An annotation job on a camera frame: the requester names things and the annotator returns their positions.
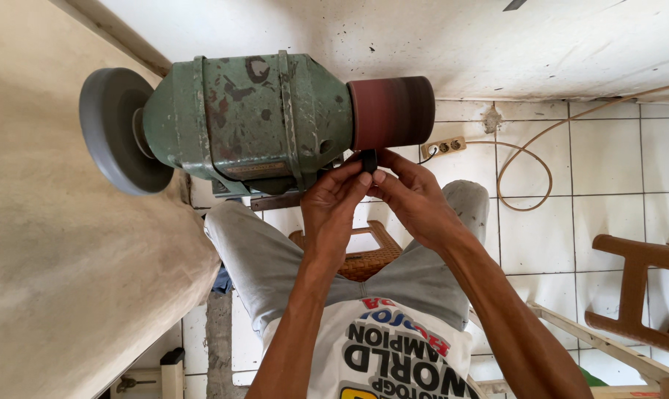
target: tan cable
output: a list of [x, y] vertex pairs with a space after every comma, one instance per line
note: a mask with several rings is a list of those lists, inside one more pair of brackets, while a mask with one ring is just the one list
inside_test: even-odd
[[[551, 192], [552, 192], [552, 185], [553, 185], [552, 172], [551, 172], [551, 170], [550, 170], [549, 167], [542, 161], [541, 158], [539, 158], [539, 157], [536, 156], [534, 153], [532, 153], [532, 152], [530, 152], [530, 151], [528, 151], [528, 150], [526, 149], [526, 148], [529, 146], [529, 144], [534, 143], [534, 141], [537, 140], [539, 137], [541, 137], [541, 136], [543, 136], [544, 134], [546, 134], [547, 132], [549, 132], [549, 131], [551, 131], [551, 130], [553, 130], [553, 129], [555, 129], [555, 128], [561, 126], [561, 125], [563, 125], [563, 124], [566, 123], [566, 122], [573, 121], [574, 119], [578, 119], [578, 118], [580, 118], [581, 116], [587, 115], [587, 114], [589, 114], [589, 113], [591, 113], [591, 112], [596, 112], [597, 110], [599, 110], [599, 109], [603, 109], [603, 108], [605, 108], [606, 106], [611, 106], [611, 105], [614, 105], [614, 104], [618, 104], [618, 103], [621, 103], [621, 102], [625, 102], [625, 101], [627, 101], [627, 100], [629, 100], [629, 99], [633, 99], [633, 98], [636, 98], [636, 97], [638, 97], [638, 96], [651, 95], [651, 94], [653, 94], [653, 93], [663, 92], [663, 91], [665, 91], [665, 90], [669, 90], [669, 86], [658, 87], [657, 89], [647, 90], [646, 92], [637, 93], [637, 94], [635, 94], [635, 95], [624, 96], [624, 97], [619, 98], [619, 99], [614, 99], [614, 100], [612, 100], [611, 102], [608, 102], [608, 103], [606, 103], [606, 104], [603, 104], [603, 105], [600, 105], [600, 106], [596, 106], [596, 108], [592, 108], [592, 109], [589, 109], [589, 110], [587, 110], [587, 111], [578, 113], [578, 114], [576, 114], [576, 115], [574, 115], [574, 116], [571, 116], [571, 117], [568, 118], [568, 119], [564, 119], [563, 121], [561, 121], [561, 122], [559, 122], [559, 123], [555, 123], [555, 124], [553, 124], [551, 127], [547, 128], [547, 129], [545, 129], [545, 130], [543, 130], [543, 132], [541, 132], [541, 133], [535, 135], [531, 140], [527, 141], [526, 144], [525, 144], [524, 146], [521, 146], [521, 147], [515, 146], [514, 144], [503, 143], [503, 142], [501, 142], [501, 141], [467, 141], [467, 143], [468, 143], [468, 144], [499, 144], [499, 145], [501, 145], [501, 146], [507, 146], [507, 147], [512, 147], [512, 148], [514, 148], [514, 149], [517, 149], [517, 152], [512, 156], [512, 158], [510, 158], [507, 162], [505, 162], [505, 165], [504, 165], [504, 166], [502, 167], [502, 169], [500, 170], [500, 175], [497, 177], [497, 196], [499, 197], [500, 201], [502, 201], [502, 204], [506, 205], [508, 208], [513, 209], [513, 210], [515, 210], [515, 211], [519, 211], [519, 212], [528, 212], [528, 211], [531, 211], [531, 210], [534, 210], [534, 209], [540, 207], [540, 206], [541, 206], [541, 205], [542, 205], [542, 204], [549, 198], [549, 195], [551, 195]], [[507, 167], [508, 167], [508, 166], [510, 165], [510, 163], [512, 163], [512, 161], [513, 161], [514, 159], [516, 159], [516, 157], [517, 157], [520, 153], [522, 153], [522, 152], [528, 153], [529, 155], [533, 156], [536, 160], [538, 160], [538, 161], [542, 164], [543, 168], [546, 169], [546, 173], [549, 175], [549, 189], [546, 191], [546, 195], [543, 196], [542, 200], [541, 200], [538, 204], [534, 205], [533, 207], [527, 208], [527, 209], [515, 208], [515, 207], [513, 207], [512, 205], [507, 204], [507, 202], [505, 201], [505, 197], [502, 195], [502, 192], [500, 191], [500, 184], [501, 184], [501, 182], [502, 182], [502, 177], [504, 176], [505, 171], [507, 170]]]

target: gray grinding wheel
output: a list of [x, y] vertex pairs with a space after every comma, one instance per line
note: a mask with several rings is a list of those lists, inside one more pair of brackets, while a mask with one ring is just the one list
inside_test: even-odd
[[152, 153], [149, 148], [140, 149], [133, 132], [133, 115], [142, 118], [142, 112], [136, 111], [144, 107], [152, 92], [142, 76], [126, 68], [98, 69], [81, 89], [83, 140], [102, 174], [127, 194], [161, 192], [174, 172], [148, 157], [146, 153]]

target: hand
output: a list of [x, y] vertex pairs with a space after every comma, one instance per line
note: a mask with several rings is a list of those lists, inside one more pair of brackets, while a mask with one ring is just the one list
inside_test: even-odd
[[378, 164], [391, 168], [398, 178], [376, 170], [376, 187], [366, 194], [386, 202], [415, 240], [438, 251], [449, 244], [449, 232], [464, 231], [433, 173], [390, 150], [376, 150], [376, 155]]
[[371, 174], [361, 172], [361, 161], [350, 159], [325, 173], [303, 195], [305, 260], [317, 260], [332, 276], [344, 262], [351, 236], [354, 208], [371, 186]]

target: black cable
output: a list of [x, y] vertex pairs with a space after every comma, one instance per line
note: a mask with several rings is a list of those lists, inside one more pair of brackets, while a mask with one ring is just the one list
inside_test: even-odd
[[435, 149], [435, 150], [433, 151], [433, 154], [430, 155], [430, 157], [428, 157], [426, 160], [424, 160], [424, 161], [422, 161], [422, 162], [419, 162], [418, 165], [423, 165], [424, 163], [428, 162], [428, 161], [429, 161], [431, 158], [433, 158], [433, 156], [435, 156], [435, 154], [437, 154], [437, 153], [438, 153], [438, 149]]

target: brown plastic chair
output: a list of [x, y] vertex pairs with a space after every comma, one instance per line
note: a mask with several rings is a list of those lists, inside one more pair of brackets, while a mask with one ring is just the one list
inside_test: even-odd
[[669, 351], [669, 330], [662, 332], [642, 325], [642, 307], [647, 286], [647, 269], [656, 266], [669, 270], [669, 245], [644, 243], [600, 234], [593, 248], [625, 258], [620, 288], [620, 315], [617, 320], [586, 311], [586, 323]]
[[[364, 252], [348, 253], [347, 258], [344, 259], [344, 264], [337, 271], [349, 280], [360, 283], [377, 274], [384, 266], [393, 262], [394, 259], [401, 255], [401, 247], [388, 235], [381, 222], [369, 220], [367, 223], [369, 227], [353, 229], [351, 234], [371, 233], [380, 248]], [[305, 236], [302, 230], [294, 231], [288, 238], [300, 248], [305, 249]]]

